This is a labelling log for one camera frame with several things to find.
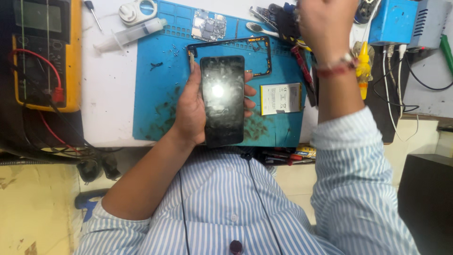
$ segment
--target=yellow multimeter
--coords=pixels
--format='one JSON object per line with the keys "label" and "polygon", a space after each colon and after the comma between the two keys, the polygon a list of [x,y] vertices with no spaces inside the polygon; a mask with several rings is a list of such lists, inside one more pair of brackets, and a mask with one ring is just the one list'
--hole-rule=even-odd
{"label": "yellow multimeter", "polygon": [[[11,0],[16,29],[13,49],[27,49],[49,60],[61,80],[64,99],[54,101],[60,112],[79,110],[82,78],[82,0]],[[14,64],[38,84],[44,94],[58,88],[57,76],[43,60],[18,52]],[[16,101],[30,109],[53,111],[35,86],[14,73]]]}

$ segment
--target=black phone display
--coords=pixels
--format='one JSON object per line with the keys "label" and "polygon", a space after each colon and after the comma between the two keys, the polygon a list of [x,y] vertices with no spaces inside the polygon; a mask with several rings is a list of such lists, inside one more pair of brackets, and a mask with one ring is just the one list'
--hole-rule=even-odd
{"label": "black phone display", "polygon": [[244,140],[243,56],[205,57],[200,60],[206,111],[206,145],[220,147]]}

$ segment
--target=blue striped shirt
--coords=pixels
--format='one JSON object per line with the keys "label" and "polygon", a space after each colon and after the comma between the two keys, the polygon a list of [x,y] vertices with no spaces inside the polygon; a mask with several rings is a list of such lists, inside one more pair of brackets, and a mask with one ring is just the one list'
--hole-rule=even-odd
{"label": "blue striped shirt", "polygon": [[[283,254],[418,254],[398,215],[392,169],[370,110],[320,124],[312,143],[316,228],[251,160]],[[246,160],[224,150],[193,153],[181,177],[191,254],[231,254],[233,240],[242,243],[242,254],[280,253]],[[98,203],[75,254],[187,254],[178,176],[150,219],[119,219]]]}

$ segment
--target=hand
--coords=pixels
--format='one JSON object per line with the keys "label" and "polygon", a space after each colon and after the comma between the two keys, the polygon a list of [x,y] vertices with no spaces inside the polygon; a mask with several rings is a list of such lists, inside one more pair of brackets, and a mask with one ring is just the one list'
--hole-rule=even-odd
{"label": "hand", "polygon": [[300,33],[318,64],[338,61],[349,52],[357,0],[299,0]]}
{"label": "hand", "polygon": [[[206,114],[204,102],[200,92],[201,70],[200,66],[193,62],[191,64],[191,74],[187,80],[183,93],[178,100],[176,107],[176,120],[172,129],[179,134],[180,139],[185,139],[193,145],[205,141],[204,126],[206,125]],[[252,80],[253,75],[245,72],[244,80]],[[246,96],[256,95],[256,90],[245,84],[244,94]],[[244,106],[248,109],[255,107],[255,103],[248,98],[244,98]],[[244,111],[245,117],[250,117],[252,112]]]}

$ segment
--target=circuit board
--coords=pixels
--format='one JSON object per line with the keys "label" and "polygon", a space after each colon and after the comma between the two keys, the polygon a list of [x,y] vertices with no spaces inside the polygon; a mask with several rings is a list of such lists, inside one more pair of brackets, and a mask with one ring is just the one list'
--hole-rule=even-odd
{"label": "circuit board", "polygon": [[262,8],[262,7],[256,7],[256,12],[263,15],[263,17],[265,17],[266,19],[276,23],[277,22],[277,17],[270,13],[268,9],[266,8]]}
{"label": "circuit board", "polygon": [[223,15],[215,14],[209,18],[209,11],[198,9],[193,17],[192,37],[205,42],[214,42],[225,36],[227,19]]}

